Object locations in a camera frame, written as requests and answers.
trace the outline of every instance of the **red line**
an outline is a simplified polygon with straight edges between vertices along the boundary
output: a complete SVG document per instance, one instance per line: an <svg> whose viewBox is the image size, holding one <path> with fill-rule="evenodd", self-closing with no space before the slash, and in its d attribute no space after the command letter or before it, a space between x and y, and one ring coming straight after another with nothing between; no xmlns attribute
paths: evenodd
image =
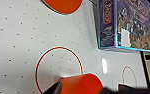
<svg viewBox="0 0 150 94"><path fill-rule="evenodd" d="M82 68L82 64L81 64L81 62L80 62L80 59L78 58L78 56L77 56L73 51L71 51L71 50L68 49L68 48L64 48L64 47L55 47L55 48L49 49L49 50L48 50L47 52L45 52L45 53L42 55L42 57L39 59L38 64L37 64L37 66L36 66L36 71L35 71L35 81L36 81L36 85L37 85L37 88L38 88L38 90L39 90L39 92L40 92L41 94L42 94L42 90L41 90L40 87L39 87L39 84L38 84L38 77L37 77L39 64L40 64L41 60L43 59L43 57L44 57L47 53L49 53L50 51L55 50L55 49L65 49L65 50L71 52L71 53L77 58L77 60L78 60L78 62L79 62L79 64L80 64L81 74L83 74L83 68Z"/></svg>
<svg viewBox="0 0 150 94"><path fill-rule="evenodd" d="M123 69L123 74L122 74L122 79L123 79L123 84L124 84L124 73L125 73L125 69L130 69L131 71L132 71L132 73L133 73L133 76L134 76L134 79L135 79L135 82L136 82L136 87L137 87L137 80L136 80L136 76L135 76L135 74L134 74L134 72L133 72L133 70L132 70L132 68L130 68L130 67L128 67L128 66L126 66L124 69Z"/></svg>

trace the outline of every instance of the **colorful box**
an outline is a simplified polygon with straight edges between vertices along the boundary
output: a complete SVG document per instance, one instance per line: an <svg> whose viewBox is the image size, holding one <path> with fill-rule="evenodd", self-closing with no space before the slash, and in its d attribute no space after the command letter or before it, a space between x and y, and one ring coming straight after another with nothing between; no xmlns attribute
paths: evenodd
<svg viewBox="0 0 150 94"><path fill-rule="evenodd" d="M98 47L150 52L147 0L98 0Z"/></svg>

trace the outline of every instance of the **white surface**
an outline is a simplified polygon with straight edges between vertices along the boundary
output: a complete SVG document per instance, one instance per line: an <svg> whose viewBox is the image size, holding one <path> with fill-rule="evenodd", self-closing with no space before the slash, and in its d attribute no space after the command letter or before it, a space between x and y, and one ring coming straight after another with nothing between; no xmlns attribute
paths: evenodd
<svg viewBox="0 0 150 94"><path fill-rule="evenodd" d="M88 0L83 0L70 15L55 13L40 0L0 0L0 93L40 94L35 67L42 54L56 46L75 52L84 73L94 73L104 86L117 89L122 83L123 68L129 66L137 85L146 87L139 52L98 50L94 25L92 3ZM107 61L106 74L102 58ZM71 75L80 75L78 61L68 51L54 50L42 60L38 81L44 91L60 76Z"/></svg>

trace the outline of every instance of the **orange cup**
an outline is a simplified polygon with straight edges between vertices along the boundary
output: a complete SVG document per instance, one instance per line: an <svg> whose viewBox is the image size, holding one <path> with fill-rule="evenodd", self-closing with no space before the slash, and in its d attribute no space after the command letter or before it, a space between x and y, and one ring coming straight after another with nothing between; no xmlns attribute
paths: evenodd
<svg viewBox="0 0 150 94"><path fill-rule="evenodd" d="M62 82L61 94L98 94L103 88L94 74L61 78L57 82Z"/></svg>

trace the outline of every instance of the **blue box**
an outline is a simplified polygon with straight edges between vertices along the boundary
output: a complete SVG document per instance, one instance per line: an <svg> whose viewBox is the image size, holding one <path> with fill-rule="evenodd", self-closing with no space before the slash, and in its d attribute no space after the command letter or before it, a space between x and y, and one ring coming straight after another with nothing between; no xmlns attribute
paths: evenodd
<svg viewBox="0 0 150 94"><path fill-rule="evenodd" d="M98 48L150 52L147 0L98 0Z"/></svg>

